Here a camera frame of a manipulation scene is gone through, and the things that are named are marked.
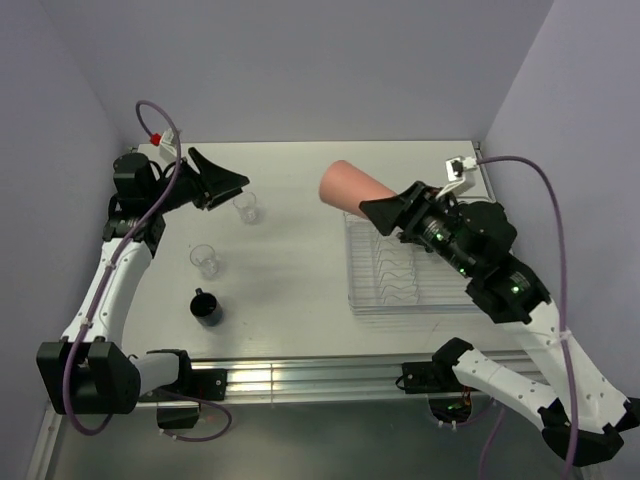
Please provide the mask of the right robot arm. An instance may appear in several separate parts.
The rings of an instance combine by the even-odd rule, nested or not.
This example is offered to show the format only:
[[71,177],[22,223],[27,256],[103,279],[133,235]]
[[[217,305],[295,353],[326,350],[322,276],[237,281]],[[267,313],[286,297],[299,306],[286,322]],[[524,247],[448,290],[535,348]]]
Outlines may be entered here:
[[397,231],[401,241],[438,255],[467,279],[465,292],[472,302],[516,340],[546,380],[531,382],[453,338],[431,360],[438,386],[464,385],[494,397],[534,424],[561,458],[567,455],[576,413],[576,467],[617,454],[622,432],[639,425],[639,401],[612,386],[578,342],[561,331],[559,308],[549,291],[510,252],[517,231],[500,204],[438,198],[416,182],[399,195],[363,201],[359,208],[380,234]]

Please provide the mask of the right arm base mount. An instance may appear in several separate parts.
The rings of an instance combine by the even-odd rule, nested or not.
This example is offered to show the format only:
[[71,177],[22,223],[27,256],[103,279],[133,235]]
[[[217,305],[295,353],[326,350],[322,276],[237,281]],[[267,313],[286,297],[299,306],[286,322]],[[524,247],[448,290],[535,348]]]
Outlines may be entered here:
[[431,361],[403,363],[395,386],[407,395],[426,395],[430,411],[439,421],[464,422],[471,416],[472,389],[453,374],[442,373]]

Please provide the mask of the orange plastic cup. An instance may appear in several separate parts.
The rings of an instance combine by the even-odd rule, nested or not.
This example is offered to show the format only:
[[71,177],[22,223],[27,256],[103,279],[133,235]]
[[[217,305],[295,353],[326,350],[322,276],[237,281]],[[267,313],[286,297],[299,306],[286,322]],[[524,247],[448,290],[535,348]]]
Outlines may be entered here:
[[366,215],[360,209],[361,202],[396,195],[394,191],[344,160],[329,166],[322,176],[318,193],[323,203],[363,219],[366,219]]

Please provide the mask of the small clear glass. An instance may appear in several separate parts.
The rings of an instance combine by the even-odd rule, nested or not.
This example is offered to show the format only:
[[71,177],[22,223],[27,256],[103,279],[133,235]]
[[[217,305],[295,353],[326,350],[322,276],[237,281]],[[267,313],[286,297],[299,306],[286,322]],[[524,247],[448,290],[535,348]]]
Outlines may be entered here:
[[214,278],[219,270],[219,263],[214,248],[208,244],[195,246],[190,252],[190,261],[204,278]]

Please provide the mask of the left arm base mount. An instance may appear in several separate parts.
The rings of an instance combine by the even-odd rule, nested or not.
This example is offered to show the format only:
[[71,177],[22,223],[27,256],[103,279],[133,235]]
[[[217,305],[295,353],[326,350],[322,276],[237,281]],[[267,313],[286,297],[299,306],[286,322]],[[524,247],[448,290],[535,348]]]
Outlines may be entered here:
[[222,406],[228,385],[228,371],[222,368],[195,369],[187,380],[144,393],[139,403],[155,404],[156,423],[161,431],[188,436],[196,426],[224,429],[229,415]]

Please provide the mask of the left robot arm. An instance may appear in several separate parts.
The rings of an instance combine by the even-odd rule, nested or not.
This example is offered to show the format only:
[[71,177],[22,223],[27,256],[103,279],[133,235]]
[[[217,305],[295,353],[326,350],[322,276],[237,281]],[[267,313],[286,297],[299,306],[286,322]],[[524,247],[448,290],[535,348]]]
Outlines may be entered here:
[[186,204],[212,210],[242,193],[250,180],[188,150],[177,178],[155,171],[134,152],[113,163],[116,188],[103,229],[101,258],[90,288],[60,339],[44,342],[36,364],[54,410],[65,415],[130,413],[144,394],[161,389],[183,399],[195,386],[191,360],[180,349],[133,358],[121,350],[137,287],[155,258],[164,215]]

